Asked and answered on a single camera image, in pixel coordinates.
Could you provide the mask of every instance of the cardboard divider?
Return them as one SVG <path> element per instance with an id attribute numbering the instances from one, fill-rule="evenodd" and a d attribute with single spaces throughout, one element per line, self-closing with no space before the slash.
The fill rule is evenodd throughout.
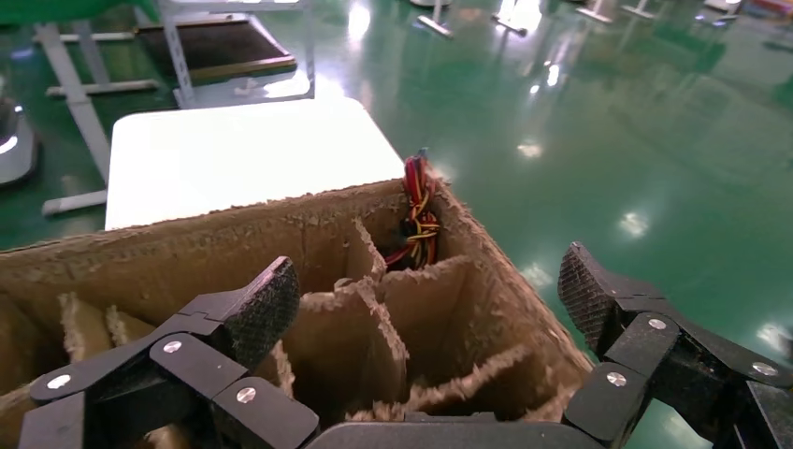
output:
<path id="1" fill-rule="evenodd" d="M 0 294 L 0 394 L 67 363 L 62 338 L 45 332 L 13 298 Z"/>
<path id="2" fill-rule="evenodd" d="M 392 271 L 378 284 L 377 299 L 388 309 L 411 355 L 408 383 L 421 379 L 422 383 L 438 385 L 454 377 L 455 373 L 440 372 L 440 367 L 453 362 L 440 346 L 471 267 L 470 259 L 458 256 L 416 271 Z"/>
<path id="3" fill-rule="evenodd" d="M 119 311 L 116 306 L 110 306 L 107 310 L 105 321 L 114 346 L 123 346 L 142 339 L 155 329 L 149 323 L 144 323 L 132 315 Z"/>
<path id="4" fill-rule="evenodd" d="M 64 325 L 64 347 L 72 363 L 104 353 L 113 347 L 105 325 L 105 314 L 80 301 L 74 292 L 60 295 Z"/>
<path id="5" fill-rule="evenodd" d="M 111 306 L 105 315 L 107 327 L 116 346 L 122 346 L 151 334 L 154 326 L 138 320 L 132 315 Z M 176 424 L 160 427 L 149 432 L 143 439 L 154 449 L 189 449 L 185 433 Z"/>
<path id="6" fill-rule="evenodd" d="M 289 398 L 295 397 L 295 392 L 292 385 L 295 383 L 295 375 L 292 373 L 292 364 L 289 363 L 289 356 L 283 350 L 283 340 L 278 343 L 270 351 L 270 354 L 262 361 L 261 364 L 253 372 L 254 376 L 261 377 L 262 379 L 277 386 Z"/>
<path id="7" fill-rule="evenodd" d="M 371 285 L 364 284 L 359 290 L 373 318 L 369 321 L 371 328 L 367 358 L 361 375 L 359 403 L 368 408 L 376 401 L 403 400 L 408 392 L 407 360 L 410 355 L 391 323 L 388 310 L 378 304 Z"/>
<path id="8" fill-rule="evenodd" d="M 30 400 L 30 384 L 0 397 L 0 447 L 11 449 L 19 445 L 24 414 L 35 407 Z"/>
<path id="9" fill-rule="evenodd" d="M 530 353 L 525 346 L 516 346 L 494 355 L 481 366 L 474 367 L 471 374 L 438 386 L 414 384 L 406 402 L 377 402 L 371 410 L 348 414 L 348 421 L 404 421 L 405 413 L 423 412 L 443 415 L 467 415 L 471 410 L 467 401 L 485 385 L 494 382 L 504 372 L 513 368 Z"/>
<path id="10" fill-rule="evenodd" d="M 364 279 L 333 293 L 306 294 L 283 338 L 295 399 L 311 407 L 324 427 L 365 407 L 362 399 L 398 396 L 402 388 L 405 355 L 372 284 Z"/>

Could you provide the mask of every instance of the white table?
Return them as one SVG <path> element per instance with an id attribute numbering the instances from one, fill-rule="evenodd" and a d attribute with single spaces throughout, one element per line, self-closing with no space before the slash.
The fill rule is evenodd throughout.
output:
<path id="1" fill-rule="evenodd" d="M 349 98 L 135 114 L 113 126 L 105 229 L 402 176 Z"/>

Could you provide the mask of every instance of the silver screw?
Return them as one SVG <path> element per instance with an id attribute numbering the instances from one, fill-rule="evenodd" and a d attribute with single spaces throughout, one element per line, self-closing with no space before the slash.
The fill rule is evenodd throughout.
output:
<path id="1" fill-rule="evenodd" d="M 658 330 L 667 328 L 667 324 L 666 323 L 664 323 L 661 320 L 657 320 L 656 318 L 653 318 L 652 320 L 650 320 L 649 323 L 650 323 L 650 326 L 652 326 L 652 327 L 654 327 L 654 328 L 656 328 Z"/>
<path id="2" fill-rule="evenodd" d="M 606 374 L 606 379 L 616 386 L 624 386 L 627 384 L 627 379 L 619 372 L 610 372 Z"/>
<path id="3" fill-rule="evenodd" d="M 181 341 L 169 341 L 165 346 L 163 346 L 163 351 L 171 354 L 177 352 L 180 347 Z"/>
<path id="4" fill-rule="evenodd" d="M 772 367 L 771 365 L 765 364 L 763 362 L 753 363 L 752 368 L 754 368 L 755 371 L 765 376 L 775 376 L 779 373 L 779 371 L 777 371 L 776 368 Z"/>
<path id="5" fill-rule="evenodd" d="M 237 402 L 242 402 L 243 404 L 247 404 L 248 402 L 251 402 L 255 397 L 256 397 L 255 388 L 247 387 L 237 391 Z"/>
<path id="6" fill-rule="evenodd" d="M 60 376 L 47 382 L 47 388 L 50 390 L 57 390 L 58 388 L 66 385 L 72 380 L 72 376 L 68 374 L 61 374 Z"/>

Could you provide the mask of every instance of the metal frame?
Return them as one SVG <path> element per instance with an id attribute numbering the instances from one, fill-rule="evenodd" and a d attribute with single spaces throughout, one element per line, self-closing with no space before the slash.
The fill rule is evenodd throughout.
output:
<path id="1" fill-rule="evenodd" d="M 654 19 L 656 15 L 651 12 L 645 11 L 644 7 L 646 6 L 647 6 L 647 0 L 639 0 L 639 4 L 637 4 L 635 7 L 622 6 L 622 9 L 626 12 L 635 14 L 645 19 L 649 19 L 649 20 Z"/>
<path id="2" fill-rule="evenodd" d="M 428 26 L 429 29 L 438 33 L 439 35 L 451 39 L 453 37 L 452 30 L 440 24 L 440 10 L 443 9 L 441 0 L 435 0 L 435 6 L 432 7 L 432 17 L 419 16 L 419 22 Z"/>
<path id="3" fill-rule="evenodd" d="M 266 0 L 259 3 L 244 2 L 189 2 L 174 0 L 157 0 L 160 8 L 160 16 L 166 35 L 168 50 L 177 75 L 179 87 L 174 89 L 173 94 L 177 103 L 182 109 L 209 108 L 219 106 L 234 106 L 239 104 L 269 103 L 275 101 L 288 101 L 314 98 L 316 91 L 316 76 L 314 66 L 314 36 L 311 0 L 299 0 L 292 3 L 274 3 Z M 264 89 L 254 90 L 252 87 L 264 87 L 276 81 L 294 79 L 293 74 L 278 74 L 264 77 L 236 78 L 225 83 L 210 84 L 206 86 L 194 86 L 190 77 L 190 69 L 184 58 L 184 50 L 181 46 L 179 31 L 177 29 L 177 16 L 189 12 L 208 12 L 208 13 L 235 13 L 253 11 L 279 11 L 279 10 L 300 10 L 303 13 L 304 40 L 306 49 L 306 77 L 309 86 L 305 93 L 292 94 L 286 96 L 271 97 L 267 96 Z M 250 17 L 254 27 L 264 31 L 261 23 Z"/>
<path id="4" fill-rule="evenodd" d="M 52 70 L 55 71 L 58 82 L 63 86 L 66 105 L 69 107 L 69 112 L 77 124 L 79 133 L 85 140 L 88 151 L 91 152 L 96 168 L 99 170 L 99 174 L 102 175 L 102 181 L 105 185 L 108 185 L 110 172 L 110 144 L 108 137 L 99 122 L 99 117 L 96 116 L 96 110 L 91 103 L 91 99 L 86 94 L 79 80 L 77 70 L 72 64 L 71 58 L 69 58 L 66 46 L 61 40 L 58 26 L 53 22 L 37 24 L 36 34 L 44 52 L 47 54 L 47 59 L 50 60 L 50 65 Z M 52 199 L 44 203 L 42 213 L 44 215 L 53 215 L 69 210 L 105 204 L 107 200 L 107 190 Z"/>
<path id="5" fill-rule="evenodd" d="M 130 91 L 144 91 L 149 89 L 156 89 L 158 83 L 155 80 L 136 80 L 136 81 L 123 81 L 123 82 L 110 82 L 108 70 L 102 61 L 102 54 L 99 52 L 99 47 L 96 45 L 96 36 L 91 32 L 91 23 L 87 20 L 72 22 L 72 28 L 77 33 L 76 40 L 71 40 L 70 35 L 59 35 L 61 42 L 78 42 L 79 49 L 82 52 L 88 69 L 91 72 L 91 77 L 94 79 L 94 84 L 87 84 L 84 87 L 85 93 L 90 94 L 109 94 L 114 92 L 130 92 Z M 107 38 L 106 40 L 126 40 L 126 35 L 131 33 L 112 33 L 107 34 L 112 36 L 105 37 L 118 37 L 120 39 Z M 49 96 L 65 96 L 65 87 L 53 86 L 47 89 Z"/>
<path id="6" fill-rule="evenodd" d="M 603 5 L 603 0 L 596 0 L 595 5 L 592 7 L 592 9 L 579 7 L 578 9 L 576 9 L 576 12 L 584 14 L 586 17 L 590 19 L 595 19 L 598 22 L 611 23 L 612 22 L 611 19 L 600 14 L 600 7 L 602 5 Z"/>
<path id="7" fill-rule="evenodd" d="M 516 33 L 520 37 L 526 37 L 526 35 L 528 35 L 528 30 L 523 26 L 515 26 L 512 23 L 512 16 L 515 13 L 514 11 L 519 1 L 520 0 L 514 1 L 514 3 L 512 4 L 512 9 L 510 10 L 508 15 L 505 15 L 506 17 L 501 16 L 500 15 L 501 11 L 499 11 L 497 13 L 492 14 L 490 16 L 490 20 L 503 26 L 504 28 L 507 29 L 508 32 L 512 31 L 513 33 Z"/>

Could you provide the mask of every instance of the green epoxy floor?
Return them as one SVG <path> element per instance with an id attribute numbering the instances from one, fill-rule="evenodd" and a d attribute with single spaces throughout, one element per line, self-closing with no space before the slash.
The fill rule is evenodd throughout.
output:
<path id="1" fill-rule="evenodd" d="M 455 0 L 449 41 L 414 25 L 419 10 L 404 1 L 317 0 L 318 96 L 361 101 L 402 156 L 429 147 L 568 326 L 555 277 L 580 240 L 694 321 L 779 359 L 763 329 L 793 324 L 793 33 L 748 18 L 694 24 L 692 1 L 669 3 L 655 22 L 607 1 L 608 26 L 571 5 L 524 1 L 526 38 L 489 21 L 497 2 Z M 296 17 L 263 21 L 299 61 Z M 36 175 L 0 192 L 0 247 L 100 229 L 101 210 L 40 217 L 45 199 L 100 179 L 65 105 L 43 94 L 54 76 L 41 51 L 26 51 L 19 33 L 3 39 L 22 55 L 5 72 L 44 148 Z M 115 78 L 152 76 L 135 45 L 103 51 Z M 123 115 L 174 106 L 167 91 L 94 103 L 108 130 Z M 708 444 L 654 404 L 628 447 Z"/>

